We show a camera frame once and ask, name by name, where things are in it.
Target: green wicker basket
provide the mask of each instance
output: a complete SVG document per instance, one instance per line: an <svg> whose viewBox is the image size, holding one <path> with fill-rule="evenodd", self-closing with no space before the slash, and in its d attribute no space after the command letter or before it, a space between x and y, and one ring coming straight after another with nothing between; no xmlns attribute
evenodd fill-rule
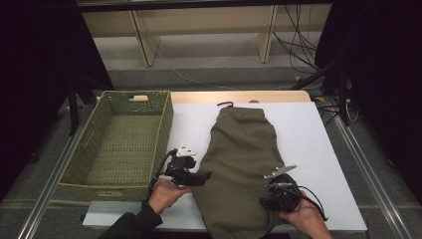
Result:
<svg viewBox="0 0 422 239"><path fill-rule="evenodd" d="M172 120L170 92L104 92L59 186L81 201L145 199Z"/></svg>

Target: white table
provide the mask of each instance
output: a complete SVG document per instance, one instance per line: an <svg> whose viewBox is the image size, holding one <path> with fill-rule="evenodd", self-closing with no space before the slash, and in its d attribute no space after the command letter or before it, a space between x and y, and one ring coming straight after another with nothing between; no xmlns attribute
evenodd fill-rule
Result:
<svg viewBox="0 0 422 239"><path fill-rule="evenodd" d="M210 129L221 107L216 104L174 104L173 107L174 118L168 150L178 147L182 142L196 150L197 155L194 158L198 163L193 169L195 171L207 150ZM329 218L326 225L330 231L367 230L314 103L235 103L235 107L264 109L266 118L275 127L279 151L285 164L298 166L289 175L298 185L309 188L319 198L325 215ZM140 203L136 202L93 202L84 225L107 228L122 213L137 213L139 210ZM161 217L163 224L158 226L161 230L206 230L191 194L182 196ZM274 229L275 232L293 230L295 228L291 225L281 225Z"/></svg>

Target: metal rail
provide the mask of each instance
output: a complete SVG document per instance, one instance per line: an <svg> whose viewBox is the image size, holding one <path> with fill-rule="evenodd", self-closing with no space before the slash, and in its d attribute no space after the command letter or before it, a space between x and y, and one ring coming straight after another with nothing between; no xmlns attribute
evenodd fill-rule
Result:
<svg viewBox="0 0 422 239"><path fill-rule="evenodd" d="M248 7L269 5L323 4L341 2L340 0L160 0L115 3L78 3L77 4L45 4L43 10L111 12L158 9L215 8L215 7Z"/></svg>
<svg viewBox="0 0 422 239"><path fill-rule="evenodd" d="M328 99L328 104L334 106L335 102L332 99ZM396 238L411 239L412 236L403 220L403 217L384 189L384 186L376 175L376 172L357 143L350 127L345 126L339 117L335 117L334 120L394 235Z"/></svg>
<svg viewBox="0 0 422 239"><path fill-rule="evenodd" d="M66 143L62 154L60 155L52 174L50 175L49 179L47 180L46 185L43 188L43 191L41 192L40 196L38 197L34 207L32 208L31 212L27 216L21 231L19 232L18 238L25 238L29 239L32 238L37 231L38 225L41 222L41 219L43 218L43 215L47 209L47 206L50 202L50 199L52 198L57 183L60 180L60 176L62 175L62 172L65 168L65 166L68 163L69 155L71 154L72 150L74 149L74 146L78 140L78 137L82 131L83 125L85 125L88 121L89 115L93 111L93 106L85 106L81 113L81 122L80 126L77 128L74 135L70 136L68 139L68 142Z"/></svg>

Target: human hand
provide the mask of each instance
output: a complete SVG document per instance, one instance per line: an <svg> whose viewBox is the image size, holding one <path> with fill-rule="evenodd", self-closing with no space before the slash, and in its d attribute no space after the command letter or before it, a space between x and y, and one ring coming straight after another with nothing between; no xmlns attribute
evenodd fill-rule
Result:
<svg viewBox="0 0 422 239"><path fill-rule="evenodd" d="M148 203L156 214L160 214L183 194L191 192L195 188L194 186L177 186L169 180L158 179L155 182Z"/></svg>
<svg viewBox="0 0 422 239"><path fill-rule="evenodd" d="M331 238L326 225L317 208L302 199L293 212L280 211L279 216L290 222L300 232L316 239Z"/></svg>

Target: black cable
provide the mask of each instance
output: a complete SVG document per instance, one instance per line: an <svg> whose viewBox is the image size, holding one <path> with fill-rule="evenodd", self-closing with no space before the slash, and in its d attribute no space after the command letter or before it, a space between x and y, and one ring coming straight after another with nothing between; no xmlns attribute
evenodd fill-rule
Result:
<svg viewBox="0 0 422 239"><path fill-rule="evenodd" d="M339 113L335 113L323 126L326 127L328 125L328 123L331 122L332 119L334 119L338 115L339 115Z"/></svg>
<svg viewBox="0 0 422 239"><path fill-rule="evenodd" d="M314 97L311 97L311 101L316 104L317 109L321 107L321 105L319 104L319 101L315 99Z"/></svg>
<svg viewBox="0 0 422 239"><path fill-rule="evenodd" d="M289 49L289 47L287 47L287 46L285 45L284 41L282 41L282 40L279 38L279 36L277 36L277 34L276 34L276 33L273 33L273 34L274 34L274 36L276 36L276 38L277 38L277 40L279 41L279 43L280 43L280 45L282 46L282 48L283 48L286 52L288 52L288 53L289 53L289 55L290 55L290 62L291 62L292 67L293 67L295 70L297 70L298 72L302 72L302 73L306 73L306 74L313 74L312 72L302 71L302 70L298 69L297 67L295 67L295 66L293 65L293 62L292 62L292 58L291 58L291 56L294 56L295 58L297 58L297 59L298 59L298 60L300 60L301 62L305 63L306 65L308 65L308 66L310 66L310 67L312 67L312 68L315 68L315 66L313 66L313 65L312 65L312 64L310 64L310 63L308 63L306 60L304 60L303 58L301 58L300 56L298 56L296 53L294 53L293 51L291 51L291 50Z"/></svg>
<svg viewBox="0 0 422 239"><path fill-rule="evenodd" d="M319 203L320 210L322 212L324 212L323 207L322 207L322 203L320 203L319 198L317 198L317 196L312 191L310 191L307 187L304 187L304 186L298 186L298 188L303 188L304 190L310 192L313 195L313 197L316 199L317 203Z"/></svg>
<svg viewBox="0 0 422 239"><path fill-rule="evenodd" d="M310 27L311 27L311 12L313 11L314 4L311 4L310 7L310 18L308 19L308 30L307 30L307 38L310 36Z"/></svg>
<svg viewBox="0 0 422 239"><path fill-rule="evenodd" d="M283 189L283 190L285 190L285 191L287 191L287 192L290 192L291 194L294 194L295 196L298 196L298 197L300 197L301 199L304 199L304 200L306 200L306 201L308 201L308 202L310 202L317 210L318 210L318 212L319 212L319 214L320 214L320 216L322 217L322 219L324 220L324 221L326 221L326 220L328 220L328 218L327 217L325 217L325 213L323 212L323 209L322 209L322 205L321 206L319 206L318 204L316 204L314 201L312 201L310 198L308 198L307 196L303 196L302 194L298 194L298 193L296 193L296 192L294 192L294 191L292 191L292 190L290 190L290 189L288 189L288 188L285 188L285 187L279 187L279 188L281 188L281 189Z"/></svg>
<svg viewBox="0 0 422 239"><path fill-rule="evenodd" d="M283 40L279 40L279 41L283 42L284 44L294 45L294 46L297 46L297 47L301 47L302 46L302 45L299 45L299 44L296 44L296 43L286 42L286 41L283 41ZM316 50L317 49L317 48L313 48L313 47L308 47L308 48L310 48L311 50Z"/></svg>
<svg viewBox="0 0 422 239"><path fill-rule="evenodd" d="M335 113L335 114L339 114L340 111L333 111L333 110L321 110L322 112L327 112L327 113Z"/></svg>
<svg viewBox="0 0 422 239"><path fill-rule="evenodd" d="M323 106L323 107L318 107L319 109L322 109L322 108L338 108L338 106Z"/></svg>
<svg viewBox="0 0 422 239"><path fill-rule="evenodd" d="M321 107L321 105L319 104L319 102L317 101L317 99L312 98L313 102L316 104L316 109L319 111L319 108ZM321 111L322 114L319 114L319 116L322 118L323 117L323 111Z"/></svg>
<svg viewBox="0 0 422 239"><path fill-rule="evenodd" d="M167 160L167 157L168 156L170 156L171 154L176 153L176 152L177 152L177 149L174 148L173 150L168 151L167 154L165 154L164 158L162 158L161 163L159 164L157 171L155 172L154 176L149 181L149 184L148 184L148 196L146 197L146 200L148 200L149 197L151 196L152 190L154 189L154 184L158 180L158 177L161 174L163 174L161 172L161 170L162 170L162 167L164 166L165 160Z"/></svg>
<svg viewBox="0 0 422 239"><path fill-rule="evenodd" d="M292 15L290 14L290 11L289 11L289 9L287 8L287 6L285 5L285 9L286 9L286 12L288 13L288 15L289 15L289 18L290 18L290 20L291 20L291 22L292 22L292 25L293 25L293 27L295 28L295 35L294 35L294 38L293 38L293 40L292 40L292 43L291 43L291 46L290 46L290 48L288 48L287 46L285 46L285 43L284 43L284 41L282 41L275 33L275 35L276 35L276 37L277 37L277 39L279 40L279 43L282 45L282 47L289 53L289 60L290 60L290 62L291 62L291 65L292 65L292 67L294 67L296 70L298 70L299 72L302 72L302 73L308 73L308 74L312 74L312 73L310 73L310 72L305 72L305 71L301 71L301 70L299 70L299 69L297 69L295 66L294 66L294 64L293 64L293 62L292 62L292 56L293 57L295 57L296 59L299 59L300 61L302 61L303 63L305 63L306 65L308 65L308 66L310 66L310 67L312 67L312 68L314 68L315 70L318 70L318 67L317 66L315 66L312 62L311 62L311 60L309 59L309 57L308 57L308 54L307 54L307 52L305 51L305 48L307 49L307 51L309 52L309 54L311 54L312 55L312 57L314 57L314 55L311 53L311 50L310 50L310 48L309 48L309 46L307 45L307 43L306 43L306 41L308 41L308 39L306 39L305 38L305 36L303 36L303 34L301 33L301 31L300 31L300 29L299 29L299 21L300 21L300 18L301 18L301 6L299 6L298 7L298 5L297 5L297 21L298 21L298 25L296 25L295 24L295 22L294 22L294 20L293 20L293 17L292 17ZM296 52L294 52L293 51L293 46L297 46L297 44L295 44L294 43L294 41L295 41L295 39L296 39L296 37L297 37L297 35L298 35L298 37L299 37L299 40L300 40L300 42L301 42L301 44L299 45L301 48L302 48L302 50L303 50L303 52L304 52L304 55L305 55L305 58L307 58L306 60L304 60L303 58L301 58L301 57L299 57L297 54L296 54Z"/></svg>
<svg viewBox="0 0 422 239"><path fill-rule="evenodd" d="M309 45L311 45L311 47L312 48L314 48L314 49L316 49L317 48L317 46L316 45L314 45L312 42L310 42L310 40L308 40L308 38L306 38L305 36L304 36L304 34L302 34L302 32L301 32L301 35L302 35L302 37L304 38L304 41L305 42L307 42Z"/></svg>
<svg viewBox="0 0 422 239"><path fill-rule="evenodd" d="M288 15L289 15L289 18L290 18L290 20L291 20L291 22L292 22L292 24L293 24L293 26L294 26L294 28L295 28L295 30L296 30L296 33L298 33L298 36L299 36L299 40L300 40L300 42L301 42L301 48L302 48L302 51L304 52L304 55L305 55L305 57L307 58L307 60L308 60L308 62L311 64L311 65L314 65L312 62L311 62L311 60L308 58L308 54L305 52L305 49L304 49L304 45L306 46L306 48L308 49L308 52L313 56L313 54L311 53L311 51L310 51L310 49L308 48L308 45L307 45L307 43L306 43L306 41L305 40L307 40L308 41L308 39L306 39L305 38L305 36L303 36L303 34L302 34L302 32L301 32L301 30L300 30L300 19L301 19L301 14L302 14L302 5L296 5L296 18L297 18L297 25L295 25L295 22L294 22L294 20L293 20L293 18L292 18L292 15L290 14L290 12L289 12L289 9L287 8L287 6L285 5L285 9L286 9L286 12L288 13Z"/></svg>

